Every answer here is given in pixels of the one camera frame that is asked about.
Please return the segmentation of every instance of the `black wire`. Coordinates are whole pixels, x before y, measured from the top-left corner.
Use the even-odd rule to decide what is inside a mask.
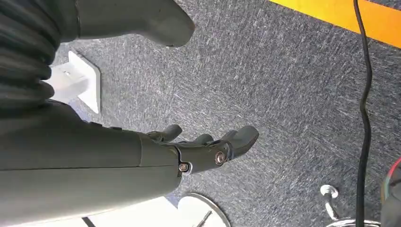
[[[93,222],[92,222],[88,217],[82,218],[82,220],[85,222],[85,224],[86,224],[88,227],[96,227],[96,226],[93,224]]]
[[[361,13],[359,12],[358,0],[354,0],[355,14],[357,16],[359,30],[362,37],[363,52],[366,64],[366,84],[362,98],[359,102],[359,109],[362,115],[364,124],[365,137],[362,145],[361,156],[359,158],[358,180],[357,180],[357,214],[356,214],[356,227],[364,227],[365,224],[365,178],[367,159],[369,157],[370,140],[372,132],[370,128],[369,117],[366,110],[366,100],[369,95],[370,87],[372,86],[372,66],[370,64],[369,50],[367,46],[367,37],[362,23]]]

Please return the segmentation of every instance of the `yellow stripe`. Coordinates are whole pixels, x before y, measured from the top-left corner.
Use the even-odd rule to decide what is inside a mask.
[[[271,0],[317,19],[360,33],[352,0]],[[359,0],[366,35],[401,48],[401,11]]]

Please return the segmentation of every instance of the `gray carpet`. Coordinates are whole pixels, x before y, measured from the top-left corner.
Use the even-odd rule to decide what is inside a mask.
[[[246,156],[186,177],[174,192],[210,197],[234,227],[328,224],[325,183],[340,190],[340,215],[353,216],[366,73],[360,37],[268,1],[178,2],[196,23],[182,48],[138,35],[63,44],[55,64],[74,49],[102,72],[102,115],[73,106],[92,121],[143,132],[177,123],[181,140],[255,126],[261,136]],[[377,2],[401,9],[397,0]],[[379,218],[381,180],[401,155],[401,50],[374,40],[369,47],[366,215]]]

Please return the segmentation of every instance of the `white bracket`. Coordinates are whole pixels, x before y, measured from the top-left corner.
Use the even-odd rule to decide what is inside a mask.
[[[80,54],[68,52],[69,62],[52,67],[52,76],[45,81],[54,88],[52,99],[68,103],[80,98],[95,113],[100,112],[100,71]]]

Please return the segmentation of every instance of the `joint screw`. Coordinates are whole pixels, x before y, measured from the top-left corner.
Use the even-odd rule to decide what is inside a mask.
[[[186,164],[186,163],[181,163],[181,164],[178,166],[178,170],[180,170],[181,172],[187,172],[188,169],[189,169],[189,165]]]
[[[221,164],[225,163],[226,159],[227,159],[227,157],[223,152],[221,152],[221,151],[217,152],[217,154],[216,154],[216,164],[217,165],[221,165]]]

